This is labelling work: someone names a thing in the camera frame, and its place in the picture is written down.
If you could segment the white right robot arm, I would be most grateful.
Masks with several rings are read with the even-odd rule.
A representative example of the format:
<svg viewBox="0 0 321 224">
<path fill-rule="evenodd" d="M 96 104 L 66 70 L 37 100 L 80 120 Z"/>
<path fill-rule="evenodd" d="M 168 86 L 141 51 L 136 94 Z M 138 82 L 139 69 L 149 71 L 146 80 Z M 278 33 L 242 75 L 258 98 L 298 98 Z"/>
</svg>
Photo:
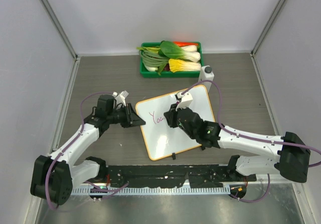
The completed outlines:
<svg viewBox="0 0 321 224">
<path fill-rule="evenodd" d="M 202 148 L 236 149 L 252 153 L 252 157 L 231 157 L 226 174 L 232 181 L 252 174 L 274 173 L 293 182 L 307 181 L 310 150 L 295 133 L 264 136 L 244 132 L 205 121 L 190 108 L 177 108 L 176 104 L 172 104 L 164 116 L 169 127 L 180 128 Z"/>
</svg>

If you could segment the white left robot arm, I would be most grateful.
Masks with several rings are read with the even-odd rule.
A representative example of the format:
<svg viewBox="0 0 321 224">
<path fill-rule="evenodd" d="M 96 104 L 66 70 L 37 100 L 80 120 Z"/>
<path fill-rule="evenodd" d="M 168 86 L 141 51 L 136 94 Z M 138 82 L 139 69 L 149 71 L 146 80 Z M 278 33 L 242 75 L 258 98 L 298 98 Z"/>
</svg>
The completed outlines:
<svg viewBox="0 0 321 224">
<path fill-rule="evenodd" d="M 96 142 L 111 125 L 123 128 L 145 125 L 130 103 L 126 103 L 127 91 L 121 93 L 97 93 L 97 105 L 87 117 L 81 118 L 76 133 L 51 154 L 40 155 L 34 163 L 30 193 L 45 199 L 49 206 L 63 205 L 72 189 L 88 180 L 102 183 L 107 176 L 104 160 L 88 157 L 81 164 L 76 161 Z"/>
</svg>

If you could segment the orange-framed whiteboard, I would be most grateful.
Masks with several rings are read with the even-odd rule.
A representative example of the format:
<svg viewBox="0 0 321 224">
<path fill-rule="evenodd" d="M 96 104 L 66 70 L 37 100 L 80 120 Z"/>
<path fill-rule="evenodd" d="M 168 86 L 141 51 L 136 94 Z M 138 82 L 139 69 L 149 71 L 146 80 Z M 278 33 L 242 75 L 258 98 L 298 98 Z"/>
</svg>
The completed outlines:
<svg viewBox="0 0 321 224">
<path fill-rule="evenodd" d="M 140 101 L 135 110 L 145 121 L 141 132 L 148 156 L 156 161 L 200 146 L 180 129 L 184 121 L 179 121 L 177 111 L 171 110 L 178 100 L 176 92 Z"/>
</svg>

